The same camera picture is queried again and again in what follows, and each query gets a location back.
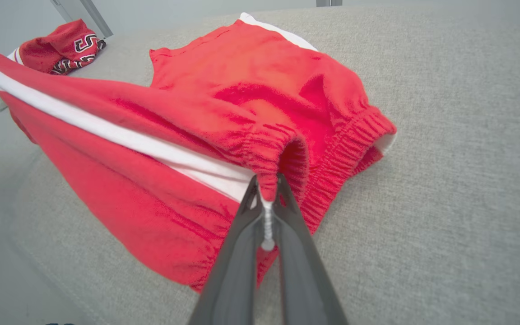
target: clothing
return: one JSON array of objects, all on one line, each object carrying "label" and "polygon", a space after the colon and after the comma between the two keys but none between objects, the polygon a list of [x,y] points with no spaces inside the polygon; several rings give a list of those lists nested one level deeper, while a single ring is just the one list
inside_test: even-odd
[{"label": "clothing", "polygon": [[[326,54],[242,20],[150,56],[150,87],[58,78],[0,55],[0,96],[140,261],[199,291],[251,175],[286,175],[313,233],[396,128]],[[258,256],[258,281],[277,250]]]},{"label": "clothing", "polygon": [[[23,43],[8,58],[44,74],[68,74],[93,62],[105,45],[103,39],[98,39],[95,32],[78,19],[59,26],[46,37]],[[0,98],[0,111],[6,108],[7,104]]]}]

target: gray sofa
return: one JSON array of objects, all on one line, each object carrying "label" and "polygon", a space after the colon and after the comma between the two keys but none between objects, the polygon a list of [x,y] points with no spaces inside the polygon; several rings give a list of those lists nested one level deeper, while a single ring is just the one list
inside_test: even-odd
[{"label": "gray sofa", "polygon": [[[252,13],[355,71],[399,128],[314,235],[353,324],[520,324],[520,2]],[[237,19],[111,37],[73,76],[147,86],[149,49]],[[150,271],[0,114],[0,234],[97,324],[183,324],[198,295]],[[256,324],[279,324],[278,264]]]}]

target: white stripe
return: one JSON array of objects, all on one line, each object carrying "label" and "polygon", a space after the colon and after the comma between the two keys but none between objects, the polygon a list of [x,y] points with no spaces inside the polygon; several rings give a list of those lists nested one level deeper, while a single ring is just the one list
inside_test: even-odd
[{"label": "white stripe", "polygon": [[298,46],[302,47],[303,49],[318,51],[314,46],[312,46],[312,44],[308,43],[302,37],[300,37],[294,33],[279,29],[276,26],[266,24],[261,21],[257,21],[256,19],[254,19],[254,17],[250,16],[249,14],[247,14],[245,12],[243,12],[240,15],[240,20],[244,21],[248,25],[260,26],[264,29],[268,29],[269,31],[275,31],[275,32],[279,33],[280,35],[282,35],[285,39],[289,40],[291,43],[298,45]]},{"label": "white stripe", "polygon": [[240,202],[254,173],[177,144],[153,138],[101,119],[70,103],[52,98],[0,72],[0,90],[101,138],[151,156],[172,169]]}]

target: black object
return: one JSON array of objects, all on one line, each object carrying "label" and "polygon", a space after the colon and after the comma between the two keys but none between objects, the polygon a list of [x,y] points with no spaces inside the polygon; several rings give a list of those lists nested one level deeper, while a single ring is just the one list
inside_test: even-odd
[{"label": "black object", "polygon": [[[280,249],[283,323],[348,325],[290,186],[282,174],[278,181],[272,224]],[[252,206],[254,198],[257,203]],[[263,216],[253,177],[188,325],[254,323],[256,250],[264,238]]]}]

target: gray fabric surface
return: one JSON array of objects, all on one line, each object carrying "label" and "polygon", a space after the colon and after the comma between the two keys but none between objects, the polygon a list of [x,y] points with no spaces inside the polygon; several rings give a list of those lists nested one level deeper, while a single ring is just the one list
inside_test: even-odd
[{"label": "gray fabric surface", "polygon": [[[264,12],[361,77],[399,128],[314,240],[353,324],[520,324],[520,3]],[[74,76],[151,82],[148,49],[237,15],[113,37]],[[182,324],[197,295],[138,263],[0,115],[0,230],[99,324]],[[277,269],[256,324],[280,323]]]}]

